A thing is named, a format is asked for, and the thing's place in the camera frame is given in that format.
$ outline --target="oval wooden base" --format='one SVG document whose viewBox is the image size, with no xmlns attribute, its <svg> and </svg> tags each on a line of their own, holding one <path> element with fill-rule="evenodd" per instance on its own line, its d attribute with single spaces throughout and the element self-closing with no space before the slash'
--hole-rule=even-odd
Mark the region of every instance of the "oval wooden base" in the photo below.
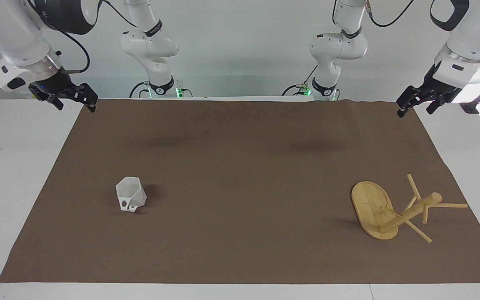
<svg viewBox="0 0 480 300">
<path fill-rule="evenodd" d="M 394 207 L 386 191 L 378 184 L 373 182 L 357 183 L 353 187 L 351 198 L 358 220 L 370 237 L 378 240 L 389 240 L 398 234 L 398 226 L 385 233 L 379 231 L 380 226 L 395 216 L 383 210 L 383 208 L 394 210 Z"/>
</svg>

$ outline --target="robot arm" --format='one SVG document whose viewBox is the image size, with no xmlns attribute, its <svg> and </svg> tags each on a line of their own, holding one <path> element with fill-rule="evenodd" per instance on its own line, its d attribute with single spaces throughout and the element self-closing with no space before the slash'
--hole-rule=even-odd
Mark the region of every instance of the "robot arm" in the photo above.
<svg viewBox="0 0 480 300">
<path fill-rule="evenodd" d="M 96 93 L 85 83 L 79 86 L 73 84 L 61 65 L 59 53 L 51 49 L 39 30 L 40 23 L 44 27 L 52 25 L 46 20 L 49 15 L 57 15 L 58 12 L 46 1 L 35 0 L 35 7 L 29 5 L 30 1 L 0 0 L 0 53 L 3 57 L 0 61 L 0 87 L 4 91 L 28 87 L 38 100 L 47 101 L 59 110 L 63 107 L 59 98 L 67 98 L 83 103 L 93 112 Z M 61 4 L 58 8 L 67 8 L 76 2 L 80 4 L 78 0 L 57 2 Z M 32 11 L 35 12 L 33 8 L 44 12 L 43 18 L 38 15 L 31 17 Z M 61 27 L 77 33 L 71 29 L 72 25 L 61 24 Z"/>
<path fill-rule="evenodd" d="M 368 41 L 362 34 L 364 0 L 337 0 L 334 20 L 342 31 L 315 36 L 310 42 L 310 53 L 318 62 L 318 71 L 312 87 L 328 99 L 336 90 L 341 68 L 336 59 L 358 59 L 366 54 Z"/>
<path fill-rule="evenodd" d="M 436 55 L 423 84 L 418 88 L 409 86 L 398 98 L 400 118 L 426 101 L 432 101 L 427 112 L 433 114 L 453 101 L 480 69 L 480 0 L 450 0 L 455 9 L 446 21 L 435 17 L 441 12 L 441 1 L 433 1 L 430 16 L 434 24 L 451 33 L 450 38 Z"/>
<path fill-rule="evenodd" d="M 177 55 L 179 46 L 153 14 L 150 0 L 124 0 L 124 4 L 138 30 L 122 34 L 122 48 L 143 66 L 156 95 L 165 96 L 175 86 L 175 79 L 164 58 Z"/>
<path fill-rule="evenodd" d="M 38 28 L 84 35 L 94 28 L 103 0 L 18 0 Z M 33 7 L 44 16 L 41 18 Z"/>
</svg>

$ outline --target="white wall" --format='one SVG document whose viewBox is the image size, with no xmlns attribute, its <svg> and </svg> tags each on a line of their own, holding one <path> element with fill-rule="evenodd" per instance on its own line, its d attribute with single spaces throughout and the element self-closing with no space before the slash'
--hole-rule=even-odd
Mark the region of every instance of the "white wall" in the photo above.
<svg viewBox="0 0 480 300">
<path fill-rule="evenodd" d="M 121 0 L 112 3 L 125 14 Z M 315 66 L 307 45 L 314 34 L 339 32 L 331 22 L 332 1 L 311 0 L 170 0 L 153 3 L 156 14 L 181 46 L 168 59 L 176 78 L 198 96 L 280 95 L 301 83 Z M 406 1 L 373 3 L 380 23 L 391 21 Z M 430 0 L 416 1 L 395 25 L 378 28 L 364 19 L 370 48 L 356 61 L 341 61 L 341 98 L 394 100 L 407 85 L 419 85 L 448 38 L 429 19 Z M 78 36 L 92 65 L 74 82 L 87 82 L 103 98 L 127 97 L 145 72 L 120 47 L 121 32 L 131 27 L 107 5 L 96 27 Z M 81 50 L 60 33 L 46 39 L 63 52 L 65 68 L 80 68 Z M 0 91 L 2 98 L 15 98 Z"/>
</svg>

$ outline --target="white table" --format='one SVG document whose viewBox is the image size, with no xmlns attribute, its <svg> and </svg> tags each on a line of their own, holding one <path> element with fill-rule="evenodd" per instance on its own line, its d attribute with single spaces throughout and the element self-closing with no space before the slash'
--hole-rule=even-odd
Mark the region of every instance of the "white table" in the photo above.
<svg viewBox="0 0 480 300">
<path fill-rule="evenodd" d="M 194 98 L 305 101 L 309 97 Z M 0 272 L 72 128 L 80 105 L 62 112 L 34 100 L 0 100 Z M 480 222 L 480 118 L 458 105 L 417 113 Z M 120 285 L 0 284 L 5 299 L 477 299 L 473 285 Z"/>
</svg>

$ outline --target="black cable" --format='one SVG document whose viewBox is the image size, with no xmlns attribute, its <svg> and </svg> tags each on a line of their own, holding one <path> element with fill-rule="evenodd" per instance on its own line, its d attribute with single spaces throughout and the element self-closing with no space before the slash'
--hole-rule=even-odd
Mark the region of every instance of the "black cable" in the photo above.
<svg viewBox="0 0 480 300">
<path fill-rule="evenodd" d="M 314 74 L 314 71 L 315 71 L 316 69 L 318 69 L 318 66 L 319 66 L 319 65 L 316 65 L 316 67 L 314 67 L 314 69 L 312 70 L 312 72 L 310 72 L 310 74 L 309 74 L 309 76 L 307 77 L 307 79 L 305 79 L 305 81 L 303 81 L 303 84 L 307 84 L 307 81 L 310 79 L 310 77 L 312 76 L 312 74 Z"/>
<path fill-rule="evenodd" d="M 139 97 L 139 98 L 141 98 L 141 97 L 142 97 L 142 92 L 148 92 L 148 93 L 149 93 L 149 91 L 148 91 L 148 90 L 141 90 L 141 91 L 138 93 L 138 97 Z"/>
<path fill-rule="evenodd" d="M 310 72 L 310 74 L 309 74 L 309 76 L 307 77 L 307 79 L 305 79 L 305 81 L 303 81 L 303 84 L 306 84 L 306 83 L 307 83 L 307 81 L 310 79 L 310 77 L 312 76 L 312 74 L 314 74 L 314 71 L 315 71 L 316 69 L 318 69 L 318 66 L 319 66 L 319 65 L 316 65 L 316 67 L 314 67 L 314 70 L 312 70 L 312 72 Z"/>
<path fill-rule="evenodd" d="M 146 84 L 147 82 L 146 81 L 142 81 L 140 83 L 138 83 L 137 85 L 135 85 L 135 87 L 133 87 L 133 89 L 131 90 L 131 93 L 129 94 L 129 97 L 132 98 L 133 97 L 133 93 L 137 90 L 137 88 L 141 85 L 144 85 Z"/>
<path fill-rule="evenodd" d="M 190 92 L 190 95 L 191 95 L 192 97 L 194 97 L 194 94 L 192 94 L 192 91 L 190 91 L 189 89 L 181 89 L 181 92 L 184 92 L 184 91 Z"/>
<path fill-rule="evenodd" d="M 336 22 L 335 22 L 335 10 L 337 9 L 337 2 L 338 0 L 335 0 L 335 5 L 333 6 L 333 24 L 336 25 Z"/>
<path fill-rule="evenodd" d="M 295 88 L 295 87 L 297 87 L 297 85 L 295 85 L 295 84 L 294 84 L 294 85 L 290 85 L 288 88 L 286 88 L 286 90 L 282 93 L 281 96 L 286 95 L 286 93 L 287 93 L 288 91 L 290 91 L 291 89 L 293 89 L 293 88 Z"/>
<path fill-rule="evenodd" d="M 42 22 L 46 23 L 46 25 L 49 25 L 55 29 L 57 29 L 57 31 L 59 31 L 61 34 L 64 34 L 67 38 L 69 38 L 70 40 L 72 40 L 73 42 L 75 42 L 77 44 L 77 46 L 79 46 L 82 51 L 84 52 L 84 55 L 86 56 L 86 66 L 81 69 L 81 70 L 65 70 L 65 73 L 66 74 L 74 74 L 74 73 L 83 73 L 83 72 L 86 72 L 86 70 L 88 70 L 88 68 L 90 67 L 90 55 L 88 54 L 88 51 L 86 51 L 86 48 L 78 41 L 78 40 L 75 40 L 73 38 L 73 36 L 70 36 L 69 34 L 67 34 L 66 32 L 64 32 L 63 30 L 61 30 L 59 27 L 57 27 L 55 24 L 53 24 L 51 21 L 49 21 L 48 19 L 46 19 L 46 17 L 44 17 L 44 14 L 42 14 L 41 11 L 38 10 L 38 8 L 36 8 L 36 6 L 33 5 L 33 3 L 31 2 L 31 0 L 27 0 L 27 2 L 29 3 L 29 5 L 31 6 L 31 8 L 37 13 L 37 15 L 40 17 L 40 19 L 42 20 Z"/>
<path fill-rule="evenodd" d="M 312 74 L 314 74 L 314 71 L 315 71 L 316 69 L 318 69 L 318 65 L 316 65 L 316 67 L 314 67 L 314 69 L 312 70 L 312 72 L 310 72 L 310 74 L 309 74 L 309 76 L 307 77 L 307 79 L 305 79 L 305 81 L 303 81 L 303 84 L 306 84 L 306 83 L 307 83 L 307 81 L 310 79 L 310 77 L 312 76 Z M 286 95 L 286 93 L 287 93 L 288 91 L 290 91 L 291 89 L 293 89 L 293 88 L 298 88 L 298 90 L 297 90 L 298 93 L 301 91 L 301 87 L 298 87 L 297 85 L 291 85 L 291 86 L 289 86 L 289 87 L 282 93 L 281 96 Z"/>
<path fill-rule="evenodd" d="M 112 3 L 108 0 L 103 0 L 103 2 L 107 3 L 120 17 L 122 17 L 122 19 L 125 20 L 125 22 L 129 23 L 132 27 L 137 27 L 135 24 L 131 23 L 128 19 L 126 19 L 122 13 L 120 13 L 120 11 L 118 11 L 114 5 L 112 5 Z"/>
<path fill-rule="evenodd" d="M 379 24 L 379 23 L 375 22 L 375 20 L 373 19 L 373 13 L 371 12 L 371 8 L 368 9 L 368 15 L 370 16 L 371 21 L 372 21 L 375 25 L 377 25 L 377 26 L 379 26 L 379 27 L 388 27 L 388 26 L 394 24 L 395 22 L 397 22 L 398 19 L 401 18 L 401 16 L 408 10 L 408 8 L 412 5 L 413 2 L 414 2 L 414 0 L 410 0 L 410 2 L 408 2 L 407 6 L 406 6 L 405 9 L 400 13 L 400 15 L 398 15 L 398 16 L 394 19 L 394 21 L 392 21 L 392 22 L 390 22 L 390 23 L 388 23 L 388 24 L 382 25 L 382 24 Z"/>
</svg>

